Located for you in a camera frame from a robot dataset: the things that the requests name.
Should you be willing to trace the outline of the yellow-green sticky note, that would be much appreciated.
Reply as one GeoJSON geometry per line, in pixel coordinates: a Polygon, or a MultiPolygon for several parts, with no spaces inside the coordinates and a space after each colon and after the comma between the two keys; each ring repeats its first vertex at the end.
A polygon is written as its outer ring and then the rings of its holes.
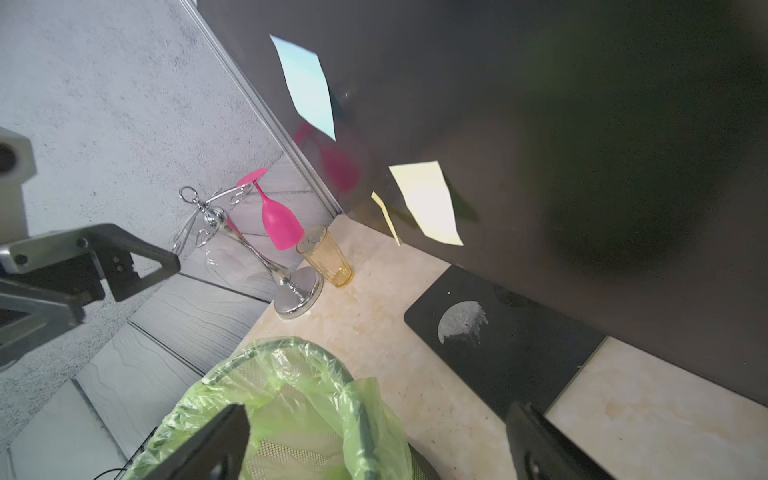
{"type": "Polygon", "coordinates": [[[442,244],[463,246],[439,162],[394,165],[389,170],[422,233],[442,244]]]}

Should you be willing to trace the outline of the small yellow sticky note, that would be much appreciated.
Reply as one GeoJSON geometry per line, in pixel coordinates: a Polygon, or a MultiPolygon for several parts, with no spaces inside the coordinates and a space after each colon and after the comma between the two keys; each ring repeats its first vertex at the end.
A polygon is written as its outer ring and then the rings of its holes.
{"type": "Polygon", "coordinates": [[[389,211],[387,209],[386,204],[384,203],[384,201],[380,198],[380,196],[375,191],[371,192],[371,199],[380,208],[380,210],[382,212],[382,215],[384,217],[384,220],[385,220],[385,222],[386,222],[386,224],[387,224],[387,226],[388,226],[388,228],[390,230],[390,233],[391,233],[393,239],[395,240],[396,244],[398,246],[401,246],[402,245],[402,240],[400,239],[399,235],[397,234],[397,231],[396,231],[395,226],[394,226],[394,224],[392,222],[392,219],[391,219],[391,216],[389,214],[389,211]]]}

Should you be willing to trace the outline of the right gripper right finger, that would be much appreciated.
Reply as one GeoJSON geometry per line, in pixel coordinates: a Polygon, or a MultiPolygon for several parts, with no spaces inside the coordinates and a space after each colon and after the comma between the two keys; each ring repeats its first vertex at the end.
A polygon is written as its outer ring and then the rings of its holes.
{"type": "Polygon", "coordinates": [[[518,479],[613,479],[530,403],[511,405],[506,433],[518,479]]]}

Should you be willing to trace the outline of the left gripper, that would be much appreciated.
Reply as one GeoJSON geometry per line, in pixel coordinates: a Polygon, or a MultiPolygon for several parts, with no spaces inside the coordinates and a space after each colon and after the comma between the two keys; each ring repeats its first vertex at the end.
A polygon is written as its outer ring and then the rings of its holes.
{"type": "Polygon", "coordinates": [[[180,272],[178,256],[115,224],[77,239],[26,239],[1,246],[1,367],[79,326],[90,303],[90,253],[116,302],[180,272]]]}

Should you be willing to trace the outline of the light blue sticky note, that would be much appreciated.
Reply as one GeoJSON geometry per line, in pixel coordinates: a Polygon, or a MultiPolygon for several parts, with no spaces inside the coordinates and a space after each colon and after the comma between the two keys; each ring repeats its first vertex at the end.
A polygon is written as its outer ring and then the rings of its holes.
{"type": "Polygon", "coordinates": [[[312,127],[336,140],[330,91],[319,57],[275,35],[270,39],[295,110],[312,127]]]}

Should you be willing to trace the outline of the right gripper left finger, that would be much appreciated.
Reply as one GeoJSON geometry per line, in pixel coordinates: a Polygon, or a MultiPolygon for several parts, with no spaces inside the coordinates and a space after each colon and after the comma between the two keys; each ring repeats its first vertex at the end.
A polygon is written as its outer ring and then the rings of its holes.
{"type": "Polygon", "coordinates": [[[249,435],[245,407],[230,404],[145,479],[238,479],[249,435]]]}

